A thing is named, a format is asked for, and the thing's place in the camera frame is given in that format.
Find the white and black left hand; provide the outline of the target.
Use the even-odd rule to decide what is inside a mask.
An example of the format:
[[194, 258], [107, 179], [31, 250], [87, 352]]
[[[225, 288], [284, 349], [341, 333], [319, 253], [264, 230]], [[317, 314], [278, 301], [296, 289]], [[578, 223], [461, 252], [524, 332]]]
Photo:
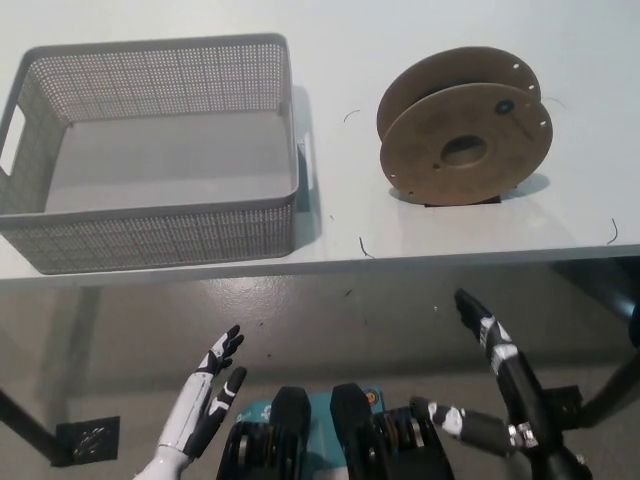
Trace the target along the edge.
[[244, 336], [235, 325], [206, 352], [189, 375], [160, 435], [158, 446], [171, 448], [188, 459], [199, 458], [221, 427], [245, 378], [247, 369], [235, 368], [218, 391], [214, 380], [232, 365], [232, 355]]

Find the black and white right hand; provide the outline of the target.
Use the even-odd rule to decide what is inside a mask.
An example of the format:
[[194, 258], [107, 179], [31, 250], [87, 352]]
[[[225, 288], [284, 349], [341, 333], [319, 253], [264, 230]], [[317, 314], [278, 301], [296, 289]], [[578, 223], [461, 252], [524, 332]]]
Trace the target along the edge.
[[415, 396], [412, 412], [458, 441], [498, 456], [520, 451], [529, 457], [549, 454], [562, 444], [539, 381], [506, 329], [487, 307], [464, 289], [454, 294], [462, 323], [478, 341], [507, 407], [507, 422], [471, 409], [447, 406]]

